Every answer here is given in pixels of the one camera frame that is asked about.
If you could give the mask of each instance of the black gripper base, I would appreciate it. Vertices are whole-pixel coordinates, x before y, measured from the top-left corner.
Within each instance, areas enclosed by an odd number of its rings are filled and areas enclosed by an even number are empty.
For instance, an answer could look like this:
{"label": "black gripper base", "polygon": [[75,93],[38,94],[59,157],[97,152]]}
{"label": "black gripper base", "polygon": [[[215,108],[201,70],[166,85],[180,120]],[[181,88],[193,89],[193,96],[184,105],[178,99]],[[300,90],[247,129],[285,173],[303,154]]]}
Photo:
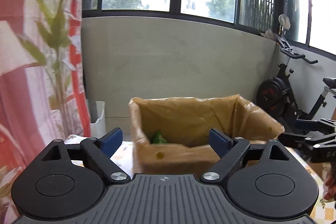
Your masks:
{"label": "black gripper base", "polygon": [[[313,224],[303,215],[277,224]],[[43,224],[23,216],[16,224]],[[136,175],[123,185],[112,185],[88,211],[53,224],[266,224],[244,214],[225,197],[220,187],[198,182],[194,175]]]}

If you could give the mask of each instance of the curtain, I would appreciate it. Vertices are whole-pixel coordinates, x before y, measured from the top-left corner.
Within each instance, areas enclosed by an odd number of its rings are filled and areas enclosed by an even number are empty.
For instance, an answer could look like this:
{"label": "curtain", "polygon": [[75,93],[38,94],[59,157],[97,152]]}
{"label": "curtain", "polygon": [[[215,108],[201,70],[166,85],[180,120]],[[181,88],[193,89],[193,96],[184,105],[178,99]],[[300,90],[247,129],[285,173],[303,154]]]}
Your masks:
{"label": "curtain", "polygon": [[11,185],[55,138],[90,136],[81,56],[82,0],[0,0],[0,224]]}

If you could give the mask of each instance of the circular disc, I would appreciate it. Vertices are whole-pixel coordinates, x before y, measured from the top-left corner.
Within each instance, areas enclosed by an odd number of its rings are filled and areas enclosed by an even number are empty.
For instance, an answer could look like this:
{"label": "circular disc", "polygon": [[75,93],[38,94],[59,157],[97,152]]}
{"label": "circular disc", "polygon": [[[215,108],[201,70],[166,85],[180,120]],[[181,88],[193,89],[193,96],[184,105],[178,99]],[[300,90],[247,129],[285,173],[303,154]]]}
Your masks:
{"label": "circular disc", "polygon": [[286,96],[282,94],[281,85],[275,80],[266,80],[261,83],[257,91],[256,102],[273,118],[277,119],[284,111]]}
{"label": "circular disc", "polygon": [[12,187],[12,198],[21,215],[40,220],[64,219],[91,208],[105,187],[92,170],[73,164],[39,165],[22,173]]}
{"label": "circular disc", "polygon": [[290,166],[286,160],[260,163],[237,171],[228,181],[226,192],[239,208],[267,219],[311,212],[319,190],[304,168]]}

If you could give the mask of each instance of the logo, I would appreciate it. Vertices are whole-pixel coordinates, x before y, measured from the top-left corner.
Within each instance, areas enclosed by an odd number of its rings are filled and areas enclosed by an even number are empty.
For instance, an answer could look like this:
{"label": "logo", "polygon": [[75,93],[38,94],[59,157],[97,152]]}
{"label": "logo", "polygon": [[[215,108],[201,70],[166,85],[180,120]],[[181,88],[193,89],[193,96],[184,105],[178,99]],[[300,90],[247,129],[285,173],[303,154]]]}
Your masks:
{"label": "logo", "polygon": [[162,180],[163,182],[166,182],[167,180],[169,180],[168,177],[161,177],[160,180]]}

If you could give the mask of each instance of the bike handlebar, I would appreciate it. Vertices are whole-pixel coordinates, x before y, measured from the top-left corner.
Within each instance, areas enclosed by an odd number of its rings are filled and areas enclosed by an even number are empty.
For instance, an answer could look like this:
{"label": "bike handlebar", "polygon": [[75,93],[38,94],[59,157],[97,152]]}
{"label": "bike handlebar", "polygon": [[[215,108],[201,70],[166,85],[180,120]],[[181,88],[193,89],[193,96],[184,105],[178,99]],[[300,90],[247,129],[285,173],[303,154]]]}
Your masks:
{"label": "bike handlebar", "polygon": [[304,55],[304,54],[298,54],[298,53],[295,53],[295,52],[292,52],[292,51],[289,51],[289,50],[286,50],[286,49],[283,49],[283,48],[280,48],[280,51],[283,54],[287,55],[289,58],[292,58],[292,59],[303,59],[303,60],[305,60],[309,64],[316,64],[316,63],[318,63],[318,60],[309,61],[306,58],[306,55]]}

